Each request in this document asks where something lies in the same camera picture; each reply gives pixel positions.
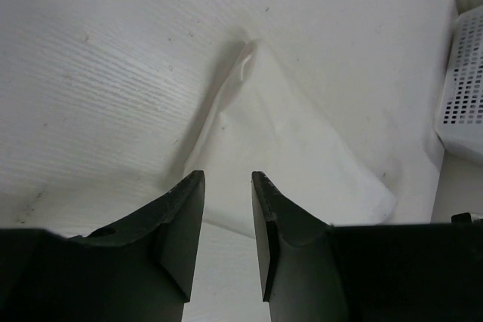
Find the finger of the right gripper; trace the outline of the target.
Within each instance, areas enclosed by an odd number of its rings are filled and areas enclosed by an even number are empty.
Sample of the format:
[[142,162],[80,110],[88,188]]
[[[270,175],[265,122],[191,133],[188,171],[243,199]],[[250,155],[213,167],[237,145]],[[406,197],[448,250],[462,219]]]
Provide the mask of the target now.
[[472,214],[471,213],[458,213],[451,217],[452,223],[471,223],[472,222]]

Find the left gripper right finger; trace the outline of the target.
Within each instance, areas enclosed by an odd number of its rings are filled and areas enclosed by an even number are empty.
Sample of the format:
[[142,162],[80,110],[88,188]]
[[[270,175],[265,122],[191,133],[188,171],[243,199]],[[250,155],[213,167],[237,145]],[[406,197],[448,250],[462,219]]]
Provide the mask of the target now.
[[328,225],[261,172],[252,205],[273,321],[480,321],[482,219]]

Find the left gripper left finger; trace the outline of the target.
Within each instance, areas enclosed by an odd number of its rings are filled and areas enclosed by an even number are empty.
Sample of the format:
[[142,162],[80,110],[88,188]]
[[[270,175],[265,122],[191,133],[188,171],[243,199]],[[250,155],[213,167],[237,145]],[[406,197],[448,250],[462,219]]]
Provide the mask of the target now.
[[88,236],[1,231],[3,321],[179,321],[190,300],[205,204],[194,171]]

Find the white tank top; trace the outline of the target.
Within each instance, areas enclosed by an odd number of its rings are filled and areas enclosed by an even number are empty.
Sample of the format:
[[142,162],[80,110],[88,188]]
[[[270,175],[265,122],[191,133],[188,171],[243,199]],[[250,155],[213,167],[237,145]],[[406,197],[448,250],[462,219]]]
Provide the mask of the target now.
[[379,224],[396,203],[258,40],[222,83],[184,170],[205,174],[205,221],[247,236],[255,171],[329,224]]

